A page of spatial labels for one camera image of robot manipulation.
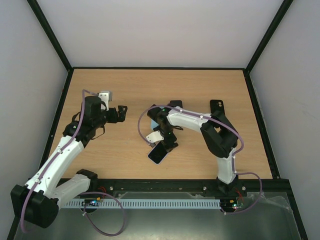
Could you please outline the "purple smartphone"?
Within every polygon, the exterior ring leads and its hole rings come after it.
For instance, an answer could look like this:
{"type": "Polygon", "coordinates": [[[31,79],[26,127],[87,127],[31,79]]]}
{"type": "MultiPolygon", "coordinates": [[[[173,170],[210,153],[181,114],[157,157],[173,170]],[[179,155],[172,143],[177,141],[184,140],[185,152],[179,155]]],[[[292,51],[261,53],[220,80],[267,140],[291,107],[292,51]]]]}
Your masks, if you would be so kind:
{"type": "Polygon", "coordinates": [[[175,108],[175,107],[180,107],[183,108],[183,102],[181,100],[171,100],[169,102],[169,106],[175,108]]]}

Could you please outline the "black phone case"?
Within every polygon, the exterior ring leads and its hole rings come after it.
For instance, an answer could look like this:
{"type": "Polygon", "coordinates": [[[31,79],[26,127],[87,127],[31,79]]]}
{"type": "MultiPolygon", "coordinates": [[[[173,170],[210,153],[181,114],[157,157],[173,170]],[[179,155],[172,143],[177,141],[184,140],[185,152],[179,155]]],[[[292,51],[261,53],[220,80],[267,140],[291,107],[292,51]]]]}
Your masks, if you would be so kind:
{"type": "Polygon", "coordinates": [[[220,99],[211,99],[209,101],[210,112],[214,114],[215,112],[220,112],[225,114],[224,102],[220,99]]]}

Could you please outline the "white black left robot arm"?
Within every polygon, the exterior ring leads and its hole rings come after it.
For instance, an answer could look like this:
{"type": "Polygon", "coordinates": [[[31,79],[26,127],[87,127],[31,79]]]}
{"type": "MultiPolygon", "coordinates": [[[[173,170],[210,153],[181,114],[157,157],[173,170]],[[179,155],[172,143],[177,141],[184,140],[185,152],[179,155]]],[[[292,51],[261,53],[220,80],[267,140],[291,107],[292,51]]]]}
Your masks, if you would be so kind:
{"type": "Polygon", "coordinates": [[[109,107],[109,96],[109,92],[101,92],[83,97],[80,112],[65,127],[51,156],[25,185],[13,187],[10,197],[16,217],[47,228],[68,202],[97,187],[98,175],[85,169],[63,184],[59,181],[88,143],[97,138],[98,129],[125,121],[127,106],[109,107]]]}

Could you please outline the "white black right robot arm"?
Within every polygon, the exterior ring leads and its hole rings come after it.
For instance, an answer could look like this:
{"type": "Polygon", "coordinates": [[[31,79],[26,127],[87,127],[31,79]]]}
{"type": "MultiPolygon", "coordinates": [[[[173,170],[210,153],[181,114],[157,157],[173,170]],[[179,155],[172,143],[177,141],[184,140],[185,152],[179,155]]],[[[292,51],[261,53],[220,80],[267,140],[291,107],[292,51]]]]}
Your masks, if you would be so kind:
{"type": "Polygon", "coordinates": [[[244,148],[238,143],[244,141],[223,112],[199,113],[180,105],[152,105],[146,114],[157,124],[152,133],[144,137],[152,148],[147,157],[153,163],[160,164],[178,147],[174,130],[193,130],[202,135],[208,150],[216,157],[218,191],[229,196],[240,189],[235,158],[244,148]]]}

